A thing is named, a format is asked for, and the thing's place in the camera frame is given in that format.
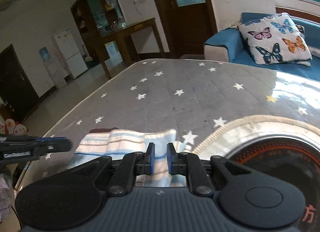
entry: wooden table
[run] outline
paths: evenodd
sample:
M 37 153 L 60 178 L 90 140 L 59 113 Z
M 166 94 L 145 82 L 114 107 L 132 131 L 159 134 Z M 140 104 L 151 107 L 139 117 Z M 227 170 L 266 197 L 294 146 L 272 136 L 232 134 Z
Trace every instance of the wooden table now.
M 142 29 L 148 28 L 148 27 L 152 27 L 153 33 L 156 37 L 156 41 L 158 43 L 158 47 L 160 49 L 160 53 L 161 56 L 164 57 L 164 49 L 163 49 L 163 45 L 160 39 L 160 35 L 159 35 L 159 31 L 157 29 L 156 26 L 156 21 L 155 18 L 152 19 L 148 19 L 148 20 L 144 20 L 144 21 L 140 21 L 131 25 L 128 25 L 124 28 L 119 29 L 119 31 L 117 32 L 112 32 L 109 34 L 105 34 L 102 35 L 99 39 L 96 39 L 97 44 L 99 44 L 100 46 L 109 42 L 113 42 L 115 41 L 119 52 L 122 56 L 123 61 L 125 62 L 125 64 L 127 66 L 130 66 L 131 64 L 133 64 L 133 60 L 131 58 L 130 52 L 128 50 L 127 44 L 125 42 L 125 38 L 130 36 L 131 34 L 140 31 Z M 103 55 L 102 53 L 97 54 L 100 60 L 100 63 L 102 64 L 102 67 L 107 75 L 107 77 L 109 79 L 111 79 L 111 75 L 109 73 L 109 70 L 105 64 L 105 55 Z

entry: metal screw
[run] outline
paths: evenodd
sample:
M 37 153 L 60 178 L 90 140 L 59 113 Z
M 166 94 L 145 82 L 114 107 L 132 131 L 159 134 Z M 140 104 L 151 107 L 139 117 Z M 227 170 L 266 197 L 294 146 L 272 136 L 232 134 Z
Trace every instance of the metal screw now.
M 109 192 L 112 194 L 121 194 L 124 192 L 124 188 L 121 186 L 112 186 L 109 188 Z
M 200 186 L 200 187 L 197 187 L 197 192 L 199 194 L 209 194 L 210 192 L 212 192 L 212 188 L 209 188 L 208 186 Z

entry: dark doorway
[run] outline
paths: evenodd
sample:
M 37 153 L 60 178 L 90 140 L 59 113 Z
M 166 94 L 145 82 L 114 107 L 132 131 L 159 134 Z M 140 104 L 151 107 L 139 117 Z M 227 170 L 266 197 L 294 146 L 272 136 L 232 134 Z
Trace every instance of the dark doorway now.
M 0 53 L 0 65 L 0 97 L 14 120 L 22 122 L 38 104 L 39 96 L 23 71 L 13 45 Z
M 211 0 L 155 0 L 170 51 L 203 55 L 204 42 L 217 32 Z

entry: gray mattress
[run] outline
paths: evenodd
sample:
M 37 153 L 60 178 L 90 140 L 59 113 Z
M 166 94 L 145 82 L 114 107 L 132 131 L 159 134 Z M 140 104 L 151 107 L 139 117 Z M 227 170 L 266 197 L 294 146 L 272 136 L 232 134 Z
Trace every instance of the gray mattress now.
M 184 93 L 175 94 L 178 90 Z M 63 170 L 80 140 L 94 128 L 139 132 L 174 128 L 181 142 L 191 131 L 197 135 L 194 144 L 189 144 L 194 148 L 218 124 L 250 115 L 288 117 L 320 127 L 319 91 L 319 82 L 269 69 L 200 60 L 143 60 L 104 84 L 53 126 L 46 136 L 71 139 L 73 151 L 32 162 L 22 185 L 42 179 L 44 172 L 49 176 Z

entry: striped towel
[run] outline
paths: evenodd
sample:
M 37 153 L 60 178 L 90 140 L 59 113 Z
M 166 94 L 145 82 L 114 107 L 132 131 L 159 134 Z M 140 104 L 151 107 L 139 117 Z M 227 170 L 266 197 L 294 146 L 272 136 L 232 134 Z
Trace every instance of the striped towel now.
M 159 133 L 139 133 L 130 130 L 112 130 L 109 133 L 89 133 L 80 142 L 66 169 L 70 169 L 101 156 L 111 156 L 113 160 L 122 159 L 127 153 L 145 152 L 150 142 L 155 144 L 154 174 L 140 175 L 136 186 L 180 187 L 186 186 L 185 177 L 171 176 L 168 173 L 166 158 L 167 144 L 172 142 L 176 151 L 190 152 L 191 146 L 176 141 L 176 130 Z

